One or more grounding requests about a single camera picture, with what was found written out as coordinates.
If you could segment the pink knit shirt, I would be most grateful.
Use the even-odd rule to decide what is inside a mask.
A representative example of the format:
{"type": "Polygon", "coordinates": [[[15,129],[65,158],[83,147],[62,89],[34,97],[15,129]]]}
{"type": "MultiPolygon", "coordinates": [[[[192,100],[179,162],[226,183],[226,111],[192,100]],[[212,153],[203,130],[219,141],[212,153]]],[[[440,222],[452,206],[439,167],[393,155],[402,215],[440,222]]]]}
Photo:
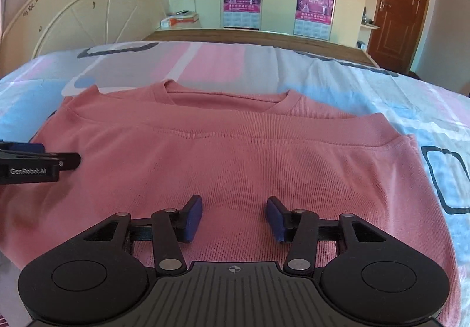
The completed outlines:
{"type": "Polygon", "coordinates": [[[203,215],[186,260],[282,261],[264,216],[273,196],[323,218],[356,214],[439,263],[450,281],[441,323],[460,323],[455,252],[421,151],[380,113],[167,80],[68,97],[34,141],[81,161],[56,182],[1,188],[1,252],[17,267],[114,213],[149,217],[195,194],[203,215]]]}

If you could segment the cream arched headboard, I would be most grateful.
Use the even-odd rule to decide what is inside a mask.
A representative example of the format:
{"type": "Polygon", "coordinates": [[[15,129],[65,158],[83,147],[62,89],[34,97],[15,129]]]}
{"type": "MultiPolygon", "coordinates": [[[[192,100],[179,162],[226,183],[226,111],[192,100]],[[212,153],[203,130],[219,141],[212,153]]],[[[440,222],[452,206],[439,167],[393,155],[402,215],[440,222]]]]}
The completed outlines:
{"type": "Polygon", "coordinates": [[[29,0],[1,39],[1,75],[41,55],[140,41],[166,16],[162,0],[29,0]]]}

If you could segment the patterned bed sheet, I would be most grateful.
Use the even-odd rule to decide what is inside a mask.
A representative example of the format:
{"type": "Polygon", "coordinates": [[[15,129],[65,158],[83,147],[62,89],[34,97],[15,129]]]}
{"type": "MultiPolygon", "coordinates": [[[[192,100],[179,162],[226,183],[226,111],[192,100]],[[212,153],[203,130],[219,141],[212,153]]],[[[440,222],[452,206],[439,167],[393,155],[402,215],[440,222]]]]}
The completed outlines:
{"type": "Polygon", "coordinates": [[[67,96],[172,79],[202,90],[272,94],[294,89],[356,116],[380,112],[416,137],[444,211],[469,324],[469,98],[320,52],[209,42],[126,42],[49,53],[1,79],[1,139],[28,142],[67,96]]]}

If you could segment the orange white box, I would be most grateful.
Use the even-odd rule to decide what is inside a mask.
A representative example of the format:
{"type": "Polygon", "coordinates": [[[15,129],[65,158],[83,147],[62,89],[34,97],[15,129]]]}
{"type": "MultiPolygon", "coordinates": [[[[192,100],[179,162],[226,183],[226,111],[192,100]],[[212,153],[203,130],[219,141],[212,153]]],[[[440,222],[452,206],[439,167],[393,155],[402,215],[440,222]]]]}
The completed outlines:
{"type": "Polygon", "coordinates": [[[171,13],[160,21],[160,28],[162,30],[200,27],[199,15],[195,11],[178,11],[171,13]]]}

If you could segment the brown wooden door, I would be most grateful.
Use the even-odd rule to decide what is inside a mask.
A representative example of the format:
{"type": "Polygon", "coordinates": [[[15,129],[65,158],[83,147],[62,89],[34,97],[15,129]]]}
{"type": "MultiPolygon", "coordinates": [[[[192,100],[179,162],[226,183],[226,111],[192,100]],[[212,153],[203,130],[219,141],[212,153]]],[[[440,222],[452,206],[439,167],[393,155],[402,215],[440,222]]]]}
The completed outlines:
{"type": "Polygon", "coordinates": [[[377,0],[368,53],[383,69],[407,74],[417,50],[429,0],[377,0]]]}

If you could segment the wooden bed side rail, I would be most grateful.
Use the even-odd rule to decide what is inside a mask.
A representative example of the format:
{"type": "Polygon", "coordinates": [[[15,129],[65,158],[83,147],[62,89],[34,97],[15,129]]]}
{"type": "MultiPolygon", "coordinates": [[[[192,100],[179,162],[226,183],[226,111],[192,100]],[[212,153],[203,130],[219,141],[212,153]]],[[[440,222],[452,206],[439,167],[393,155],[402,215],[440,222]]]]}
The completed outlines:
{"type": "Polygon", "coordinates": [[[155,31],[144,41],[154,42],[212,42],[224,44],[262,45],[311,53],[326,58],[367,65],[378,68],[379,65],[366,51],[339,45],[318,39],[298,37],[288,34],[237,29],[175,29],[155,31]]]}

